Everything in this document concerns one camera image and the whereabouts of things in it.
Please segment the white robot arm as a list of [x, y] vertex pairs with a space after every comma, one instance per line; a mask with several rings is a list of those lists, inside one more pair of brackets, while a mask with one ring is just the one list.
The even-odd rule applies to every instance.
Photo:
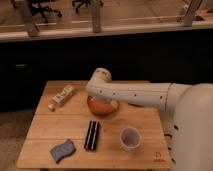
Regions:
[[213, 171], [213, 83], [115, 83], [98, 68], [86, 92], [171, 114], [171, 171]]

